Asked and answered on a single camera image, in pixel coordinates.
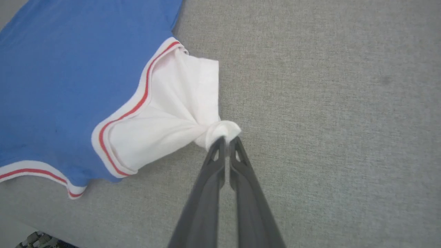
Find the black object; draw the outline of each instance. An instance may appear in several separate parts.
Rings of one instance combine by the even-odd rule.
[[[219,191],[225,182],[225,139],[208,151],[169,248],[216,248]],[[285,248],[240,138],[230,142],[230,185],[236,192],[239,248]]]

